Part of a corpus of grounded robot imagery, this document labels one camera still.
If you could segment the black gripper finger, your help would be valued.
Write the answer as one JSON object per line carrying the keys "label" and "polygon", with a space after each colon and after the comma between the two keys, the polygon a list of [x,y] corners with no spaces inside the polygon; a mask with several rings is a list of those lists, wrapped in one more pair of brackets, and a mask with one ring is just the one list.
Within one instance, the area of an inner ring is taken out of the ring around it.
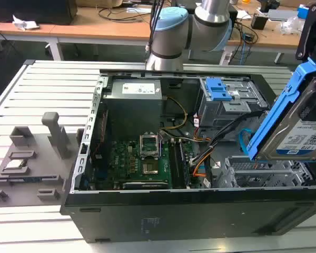
{"label": "black gripper finger", "polygon": [[308,11],[307,17],[305,19],[304,27],[301,33],[299,40],[297,52],[295,58],[301,61],[307,61],[308,58],[311,58],[311,49],[312,49],[312,38],[311,38],[311,27],[314,21],[314,17],[311,14],[316,10],[316,2],[313,3]]}
{"label": "black gripper finger", "polygon": [[299,118],[302,121],[316,122],[316,79],[312,84],[313,86],[308,88],[309,94],[306,95],[302,110],[299,113]]}

